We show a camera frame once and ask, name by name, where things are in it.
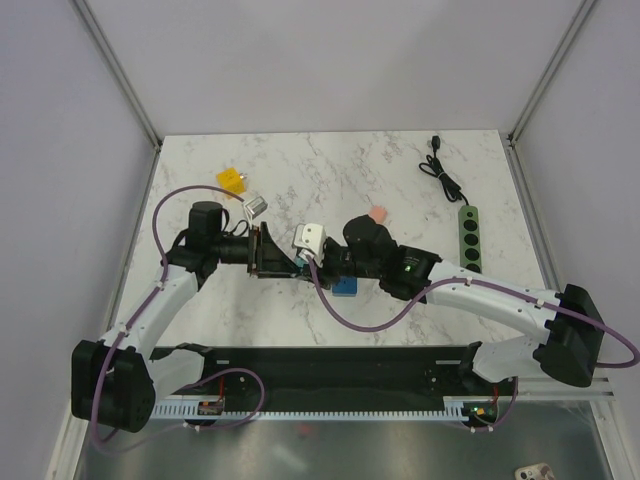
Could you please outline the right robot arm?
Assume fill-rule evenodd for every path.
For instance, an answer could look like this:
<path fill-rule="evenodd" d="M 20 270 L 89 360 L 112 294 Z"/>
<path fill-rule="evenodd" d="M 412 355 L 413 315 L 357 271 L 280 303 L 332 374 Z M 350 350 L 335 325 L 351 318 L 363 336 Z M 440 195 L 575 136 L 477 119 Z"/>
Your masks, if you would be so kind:
<path fill-rule="evenodd" d="M 466 348 L 457 371 L 465 391 L 481 393 L 492 383 L 537 372 L 573 387 L 591 385 L 604 333 L 584 288 L 567 285 L 556 292 L 492 281 L 432 252 L 398 244 L 368 215 L 350 220 L 343 237 L 340 245 L 323 226 L 302 226 L 299 253 L 318 287 L 342 277 L 373 279 L 409 307 L 454 308 L 518 331 L 508 340 L 476 341 Z"/>

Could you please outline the blue cube socket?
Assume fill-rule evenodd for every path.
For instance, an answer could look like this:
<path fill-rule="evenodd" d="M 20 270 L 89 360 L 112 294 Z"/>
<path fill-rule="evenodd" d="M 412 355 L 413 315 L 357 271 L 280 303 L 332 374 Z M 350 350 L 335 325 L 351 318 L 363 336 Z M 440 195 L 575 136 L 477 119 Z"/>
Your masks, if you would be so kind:
<path fill-rule="evenodd" d="M 358 280 L 355 277 L 341 277 L 332 286 L 332 295 L 335 297 L 355 297 L 358 293 Z"/>

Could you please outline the pink plug adapter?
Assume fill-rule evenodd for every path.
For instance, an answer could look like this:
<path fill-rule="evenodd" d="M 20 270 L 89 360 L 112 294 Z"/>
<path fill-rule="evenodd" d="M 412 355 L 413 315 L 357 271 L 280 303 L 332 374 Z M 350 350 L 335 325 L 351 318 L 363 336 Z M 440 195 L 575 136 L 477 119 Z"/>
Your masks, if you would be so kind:
<path fill-rule="evenodd" d="M 369 211 L 369 216 L 377 224 L 383 224 L 387 218 L 388 212 L 380 206 L 374 206 Z"/>

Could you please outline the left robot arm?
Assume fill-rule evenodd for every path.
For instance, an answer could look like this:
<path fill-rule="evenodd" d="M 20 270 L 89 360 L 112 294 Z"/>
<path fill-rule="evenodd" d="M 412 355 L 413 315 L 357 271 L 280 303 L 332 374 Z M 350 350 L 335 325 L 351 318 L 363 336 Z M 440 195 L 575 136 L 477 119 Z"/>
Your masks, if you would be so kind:
<path fill-rule="evenodd" d="M 129 316 L 98 341 L 81 341 L 71 358 L 71 412 L 80 419 L 131 433 L 148 422 L 157 401 L 192 387 L 208 393 L 219 369 L 199 347 L 176 347 L 156 357 L 156 345 L 177 313 L 221 264 L 244 265 L 258 278 L 294 278 L 300 269 L 273 241 L 265 224 L 244 237 L 222 230 L 217 202 L 192 205 L 188 226 L 161 262 L 156 278 Z"/>

